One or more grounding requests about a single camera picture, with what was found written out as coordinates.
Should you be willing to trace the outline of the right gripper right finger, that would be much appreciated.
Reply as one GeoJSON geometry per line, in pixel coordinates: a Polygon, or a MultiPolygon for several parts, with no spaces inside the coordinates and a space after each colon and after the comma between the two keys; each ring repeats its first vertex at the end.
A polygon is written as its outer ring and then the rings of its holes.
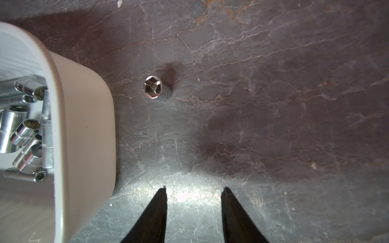
{"type": "Polygon", "coordinates": [[[221,214],[226,243],[268,243],[228,187],[221,194],[221,214]]]}

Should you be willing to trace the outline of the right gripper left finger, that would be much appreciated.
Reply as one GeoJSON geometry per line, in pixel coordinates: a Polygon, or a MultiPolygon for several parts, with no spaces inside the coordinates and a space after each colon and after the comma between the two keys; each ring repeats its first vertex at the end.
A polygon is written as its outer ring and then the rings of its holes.
{"type": "Polygon", "coordinates": [[[121,243],[164,243],[167,224],[167,193],[160,188],[121,243]]]}

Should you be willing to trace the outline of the chrome socket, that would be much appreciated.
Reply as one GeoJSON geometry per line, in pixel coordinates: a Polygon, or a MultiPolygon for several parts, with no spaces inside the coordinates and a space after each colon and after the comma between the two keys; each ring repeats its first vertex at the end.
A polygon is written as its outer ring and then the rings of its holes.
{"type": "Polygon", "coordinates": [[[172,89],[156,76],[149,76],[143,84],[143,92],[150,99],[167,100],[172,96],[172,89]]]}

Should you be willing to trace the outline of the white plastic storage box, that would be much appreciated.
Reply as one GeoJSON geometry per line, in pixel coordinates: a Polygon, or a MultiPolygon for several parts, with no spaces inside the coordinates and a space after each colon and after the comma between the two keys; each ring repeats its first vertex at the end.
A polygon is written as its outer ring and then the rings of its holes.
{"type": "Polygon", "coordinates": [[[1,242],[68,243],[113,193],[113,98],[96,72],[1,23],[1,80],[23,76],[50,92],[54,167],[40,183],[1,178],[1,242]]]}

